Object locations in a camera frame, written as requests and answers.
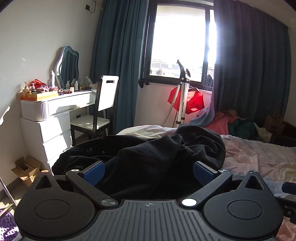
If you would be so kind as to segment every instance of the black window frame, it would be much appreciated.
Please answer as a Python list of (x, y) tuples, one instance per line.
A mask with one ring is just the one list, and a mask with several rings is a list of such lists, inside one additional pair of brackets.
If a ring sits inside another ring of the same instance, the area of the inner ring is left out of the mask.
[(205, 9), (205, 21), (206, 21), (205, 55), (204, 55), (204, 62), (202, 66), (202, 81), (201, 82), (191, 81), (190, 85), (192, 87), (197, 87), (202, 90), (212, 91), (212, 87), (205, 86), (205, 81), (206, 81), (207, 69), (208, 69), (207, 57), (210, 50), (210, 47), (209, 47), (210, 10), (214, 10), (214, 7), (211, 5), (206, 5), (201, 3), (177, 1), (177, 0), (151, 0), (149, 2), (147, 22), (146, 22), (145, 35), (144, 35), (143, 56), (142, 56), (142, 64), (141, 64), (141, 79), (145, 82), (148, 81), (152, 83), (162, 83), (162, 84), (169, 84), (169, 85), (178, 85), (180, 81), (177, 78), (150, 75), (154, 26), (155, 26), (155, 19), (156, 19), (156, 12), (157, 12), (158, 5), (175, 5), (175, 6), (182, 6), (182, 7), (193, 7), (193, 8), (199, 8), (199, 9)]

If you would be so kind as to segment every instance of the vanity table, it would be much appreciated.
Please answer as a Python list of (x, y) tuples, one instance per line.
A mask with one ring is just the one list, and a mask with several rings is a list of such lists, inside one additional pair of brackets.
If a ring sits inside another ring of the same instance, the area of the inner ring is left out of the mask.
[(77, 91), (40, 101), (21, 100), (20, 118), (29, 156), (51, 167), (60, 154), (72, 145), (70, 112), (94, 104), (95, 91)]

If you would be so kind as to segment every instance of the purple massage mat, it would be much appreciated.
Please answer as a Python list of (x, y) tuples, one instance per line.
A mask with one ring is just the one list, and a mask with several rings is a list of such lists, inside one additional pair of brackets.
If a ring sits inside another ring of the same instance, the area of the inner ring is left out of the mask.
[(15, 219), (11, 213), (6, 214), (0, 219), (0, 241), (12, 241), (18, 233)]

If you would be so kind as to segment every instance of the vanity mirror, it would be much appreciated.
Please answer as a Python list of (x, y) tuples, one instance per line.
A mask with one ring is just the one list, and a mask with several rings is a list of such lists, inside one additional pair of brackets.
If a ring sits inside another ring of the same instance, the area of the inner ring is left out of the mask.
[(71, 84), (73, 79), (78, 80), (78, 60), (79, 53), (70, 46), (67, 45), (62, 49), (61, 56), (54, 69), (59, 89), (65, 89), (67, 81)]

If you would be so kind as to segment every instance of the blue gripper pad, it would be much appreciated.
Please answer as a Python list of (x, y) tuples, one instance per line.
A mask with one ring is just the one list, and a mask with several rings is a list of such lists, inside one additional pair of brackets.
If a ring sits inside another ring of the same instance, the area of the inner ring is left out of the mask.
[(89, 184), (95, 186), (104, 176), (105, 166), (102, 161), (97, 161), (80, 172), (80, 176)]
[(284, 193), (288, 193), (288, 194), (296, 195), (296, 183), (285, 182), (285, 183), (282, 185), (281, 190), (282, 190)]
[(205, 186), (218, 176), (218, 172), (202, 162), (197, 161), (193, 165), (193, 175), (196, 180)]

